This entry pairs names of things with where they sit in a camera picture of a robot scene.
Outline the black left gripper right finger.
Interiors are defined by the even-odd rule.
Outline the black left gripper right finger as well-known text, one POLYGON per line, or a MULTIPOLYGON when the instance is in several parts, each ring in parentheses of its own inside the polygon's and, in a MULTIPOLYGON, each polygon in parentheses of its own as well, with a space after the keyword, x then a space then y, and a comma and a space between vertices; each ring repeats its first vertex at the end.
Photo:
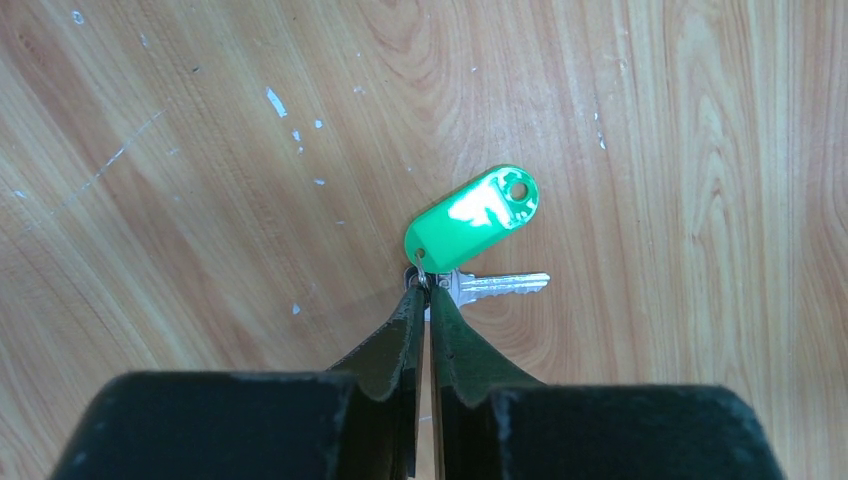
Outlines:
POLYGON ((430 293, 441 479, 780 479, 754 410, 716 385, 553 385, 430 293))

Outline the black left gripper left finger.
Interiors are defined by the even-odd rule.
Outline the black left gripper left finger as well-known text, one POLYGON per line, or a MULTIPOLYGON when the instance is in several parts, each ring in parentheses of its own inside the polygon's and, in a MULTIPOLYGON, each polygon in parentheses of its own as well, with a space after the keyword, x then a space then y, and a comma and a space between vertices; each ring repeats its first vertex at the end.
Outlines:
POLYGON ((55 479, 408 479, 426 291, 323 371, 135 371, 83 413, 55 479))

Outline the green key tag with key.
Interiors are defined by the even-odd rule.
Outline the green key tag with key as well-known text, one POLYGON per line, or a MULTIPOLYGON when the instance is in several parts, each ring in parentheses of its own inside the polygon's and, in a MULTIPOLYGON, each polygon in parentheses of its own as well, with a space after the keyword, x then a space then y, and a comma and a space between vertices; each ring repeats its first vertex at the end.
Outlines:
POLYGON ((525 169, 501 165, 482 173, 412 220, 404 237, 411 262, 406 285, 424 279, 446 290, 459 308, 488 297, 541 291, 550 282, 543 272, 478 276, 461 270, 526 226, 539 205, 539 187, 525 169))

